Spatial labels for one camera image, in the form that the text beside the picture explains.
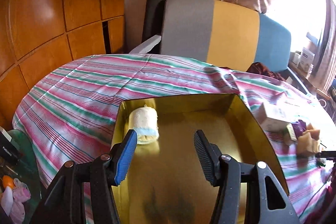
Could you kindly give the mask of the tan sponge block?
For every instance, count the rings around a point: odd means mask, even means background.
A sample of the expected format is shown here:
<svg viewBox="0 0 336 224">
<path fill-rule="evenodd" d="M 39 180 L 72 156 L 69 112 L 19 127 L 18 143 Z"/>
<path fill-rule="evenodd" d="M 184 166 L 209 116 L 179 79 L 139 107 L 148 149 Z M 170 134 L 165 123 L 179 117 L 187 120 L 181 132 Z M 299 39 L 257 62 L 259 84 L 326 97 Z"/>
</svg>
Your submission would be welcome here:
<svg viewBox="0 0 336 224">
<path fill-rule="evenodd" d="M 297 154 L 310 157 L 320 152 L 319 130 L 307 130 L 297 139 Z"/>
</svg>

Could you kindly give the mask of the purple sachet packet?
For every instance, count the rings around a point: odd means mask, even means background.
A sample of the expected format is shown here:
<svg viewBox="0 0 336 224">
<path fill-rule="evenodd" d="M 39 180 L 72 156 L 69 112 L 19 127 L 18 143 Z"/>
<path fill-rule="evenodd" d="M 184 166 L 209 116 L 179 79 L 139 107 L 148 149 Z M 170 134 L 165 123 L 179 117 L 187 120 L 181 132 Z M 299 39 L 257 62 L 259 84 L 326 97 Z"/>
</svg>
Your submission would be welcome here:
<svg viewBox="0 0 336 224">
<path fill-rule="evenodd" d="M 296 122 L 293 122 L 292 127 L 294 129 L 295 136 L 299 138 L 303 135 L 303 133 L 306 131 L 306 123 L 303 120 L 298 120 Z"/>
</svg>

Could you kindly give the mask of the white diaper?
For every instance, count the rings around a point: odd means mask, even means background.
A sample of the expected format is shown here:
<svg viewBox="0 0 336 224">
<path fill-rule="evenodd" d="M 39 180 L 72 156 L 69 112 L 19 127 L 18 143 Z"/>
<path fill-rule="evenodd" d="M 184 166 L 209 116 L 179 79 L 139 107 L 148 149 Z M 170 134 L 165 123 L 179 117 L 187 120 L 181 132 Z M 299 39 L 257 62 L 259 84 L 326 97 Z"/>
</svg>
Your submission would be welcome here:
<svg viewBox="0 0 336 224">
<path fill-rule="evenodd" d="M 137 133 L 137 144 L 146 145 L 159 138 L 157 111 L 144 105 L 129 115 L 129 129 Z"/>
</svg>

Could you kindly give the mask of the green white small box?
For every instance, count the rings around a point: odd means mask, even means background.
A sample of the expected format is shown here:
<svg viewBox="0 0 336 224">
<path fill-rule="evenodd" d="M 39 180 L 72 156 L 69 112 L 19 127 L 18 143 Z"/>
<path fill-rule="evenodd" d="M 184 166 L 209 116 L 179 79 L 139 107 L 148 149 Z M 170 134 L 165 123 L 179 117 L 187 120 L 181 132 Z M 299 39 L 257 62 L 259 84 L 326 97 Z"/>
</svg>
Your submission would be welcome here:
<svg viewBox="0 0 336 224">
<path fill-rule="evenodd" d="M 297 137 L 295 135 L 294 128 L 291 123 L 288 123 L 286 128 L 284 129 L 284 143 L 288 146 L 297 143 Z"/>
</svg>

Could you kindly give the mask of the white box on quilt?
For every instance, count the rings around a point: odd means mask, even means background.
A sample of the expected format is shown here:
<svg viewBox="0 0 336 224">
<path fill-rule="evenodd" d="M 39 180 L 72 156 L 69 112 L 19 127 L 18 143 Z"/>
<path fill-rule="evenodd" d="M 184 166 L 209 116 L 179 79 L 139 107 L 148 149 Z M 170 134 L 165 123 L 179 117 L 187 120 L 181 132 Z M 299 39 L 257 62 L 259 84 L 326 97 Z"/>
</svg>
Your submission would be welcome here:
<svg viewBox="0 0 336 224">
<path fill-rule="evenodd" d="M 280 132 L 299 118 L 297 107 L 288 103 L 274 105 L 263 102 L 252 114 L 260 127 L 267 132 Z"/>
</svg>

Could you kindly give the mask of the striped bed quilt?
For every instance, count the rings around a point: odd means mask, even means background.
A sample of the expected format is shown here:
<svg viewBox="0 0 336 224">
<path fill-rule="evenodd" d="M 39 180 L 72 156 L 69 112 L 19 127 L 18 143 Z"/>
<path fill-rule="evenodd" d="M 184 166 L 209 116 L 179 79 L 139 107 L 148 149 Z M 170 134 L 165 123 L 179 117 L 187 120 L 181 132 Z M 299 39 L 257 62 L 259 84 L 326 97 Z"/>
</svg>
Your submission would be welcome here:
<svg viewBox="0 0 336 224">
<path fill-rule="evenodd" d="M 252 112 L 293 103 L 317 119 L 323 143 L 335 145 L 335 125 L 318 101 L 285 81 L 165 55 L 93 55 L 65 64 L 27 93 L 12 123 L 30 138 L 49 186 L 65 161 L 88 162 L 109 150 L 122 101 L 201 93 L 236 93 Z"/>
</svg>

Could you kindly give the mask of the gold tin box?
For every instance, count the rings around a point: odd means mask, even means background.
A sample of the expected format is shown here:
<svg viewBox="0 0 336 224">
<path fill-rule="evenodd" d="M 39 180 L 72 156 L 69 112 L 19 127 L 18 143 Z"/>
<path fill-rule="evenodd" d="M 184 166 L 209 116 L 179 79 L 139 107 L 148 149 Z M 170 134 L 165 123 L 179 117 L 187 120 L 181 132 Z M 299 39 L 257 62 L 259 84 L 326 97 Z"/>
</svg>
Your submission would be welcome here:
<svg viewBox="0 0 336 224">
<path fill-rule="evenodd" d="M 280 162 L 262 128 L 236 94 L 191 94 L 126 100 L 120 104 L 113 143 L 129 128 L 132 111 L 149 106 L 159 138 L 138 145 L 125 180 L 113 187 L 122 223 L 209 223 L 218 190 L 205 179 L 194 133 L 239 162 L 266 162 L 283 187 Z"/>
</svg>

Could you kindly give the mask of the wooden side table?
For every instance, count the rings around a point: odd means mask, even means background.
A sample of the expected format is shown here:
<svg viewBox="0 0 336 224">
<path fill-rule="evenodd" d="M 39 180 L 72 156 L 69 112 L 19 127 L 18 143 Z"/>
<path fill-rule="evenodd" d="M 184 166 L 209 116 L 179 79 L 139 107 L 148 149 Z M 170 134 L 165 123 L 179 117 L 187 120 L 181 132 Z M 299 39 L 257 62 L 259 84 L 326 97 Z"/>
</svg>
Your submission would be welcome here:
<svg viewBox="0 0 336 224">
<path fill-rule="evenodd" d="M 302 69 L 299 69 L 297 65 L 293 62 L 289 62 L 288 67 L 293 71 L 293 73 L 300 79 L 303 85 L 308 89 L 308 91 L 313 94 L 319 94 L 326 100 L 330 100 L 331 96 L 329 93 L 323 89 L 319 89 L 314 83 L 313 79 L 310 77 L 309 73 L 304 72 Z"/>
</svg>

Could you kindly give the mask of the dark red cloth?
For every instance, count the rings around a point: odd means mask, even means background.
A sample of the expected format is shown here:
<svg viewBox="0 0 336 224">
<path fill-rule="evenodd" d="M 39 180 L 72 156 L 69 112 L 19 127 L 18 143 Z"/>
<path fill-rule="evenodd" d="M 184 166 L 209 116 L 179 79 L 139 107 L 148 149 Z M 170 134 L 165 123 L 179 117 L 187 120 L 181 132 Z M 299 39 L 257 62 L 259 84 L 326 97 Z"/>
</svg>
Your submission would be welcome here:
<svg viewBox="0 0 336 224">
<path fill-rule="evenodd" d="M 280 75 L 280 73 L 270 71 L 263 63 L 255 62 L 250 65 L 250 67 L 247 69 L 248 73 L 253 73 L 256 75 L 263 75 L 267 76 L 273 79 L 277 79 L 280 81 L 284 81 L 284 77 Z"/>
</svg>

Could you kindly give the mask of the white product box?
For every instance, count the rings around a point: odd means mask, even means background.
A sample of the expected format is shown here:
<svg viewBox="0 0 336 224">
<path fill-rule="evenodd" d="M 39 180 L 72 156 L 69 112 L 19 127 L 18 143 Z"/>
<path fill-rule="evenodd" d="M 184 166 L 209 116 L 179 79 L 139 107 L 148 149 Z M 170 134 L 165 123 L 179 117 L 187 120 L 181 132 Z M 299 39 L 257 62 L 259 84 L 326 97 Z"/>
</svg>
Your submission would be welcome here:
<svg viewBox="0 0 336 224">
<path fill-rule="evenodd" d="M 298 66 L 305 72 L 308 72 L 313 63 L 315 54 L 310 50 L 303 48 L 299 57 Z"/>
</svg>

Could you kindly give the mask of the grey yellow blue chair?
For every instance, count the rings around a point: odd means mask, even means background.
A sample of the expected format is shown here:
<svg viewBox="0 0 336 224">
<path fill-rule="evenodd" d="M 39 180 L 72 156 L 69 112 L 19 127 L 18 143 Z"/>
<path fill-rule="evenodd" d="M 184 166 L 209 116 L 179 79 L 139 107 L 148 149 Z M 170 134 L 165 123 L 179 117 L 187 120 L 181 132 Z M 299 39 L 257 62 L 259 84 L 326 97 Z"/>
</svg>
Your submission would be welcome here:
<svg viewBox="0 0 336 224">
<path fill-rule="evenodd" d="M 270 71 L 287 69 L 291 34 L 264 14 L 217 0 L 167 0 L 162 55 L 246 71 L 260 62 Z"/>
</svg>

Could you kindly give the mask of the wooden wardrobe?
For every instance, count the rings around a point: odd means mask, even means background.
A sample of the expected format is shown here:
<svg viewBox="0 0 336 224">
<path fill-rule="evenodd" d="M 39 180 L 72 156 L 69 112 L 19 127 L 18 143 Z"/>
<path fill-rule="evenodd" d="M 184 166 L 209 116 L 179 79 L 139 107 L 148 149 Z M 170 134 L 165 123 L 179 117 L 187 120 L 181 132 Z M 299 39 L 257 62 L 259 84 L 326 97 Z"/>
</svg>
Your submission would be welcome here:
<svg viewBox="0 0 336 224">
<path fill-rule="evenodd" d="M 124 0 L 1 0 L 1 126 L 54 69 L 125 51 Z"/>
</svg>

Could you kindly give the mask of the black rolled mat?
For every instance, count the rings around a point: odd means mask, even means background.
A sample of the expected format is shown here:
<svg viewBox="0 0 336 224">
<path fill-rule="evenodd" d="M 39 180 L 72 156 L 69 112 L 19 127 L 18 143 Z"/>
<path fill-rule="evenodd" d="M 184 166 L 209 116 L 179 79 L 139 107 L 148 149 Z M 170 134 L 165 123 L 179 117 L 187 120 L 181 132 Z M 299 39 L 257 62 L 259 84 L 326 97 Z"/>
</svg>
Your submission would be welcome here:
<svg viewBox="0 0 336 224">
<path fill-rule="evenodd" d="M 166 0 L 146 0 L 142 42 L 161 34 Z"/>
</svg>

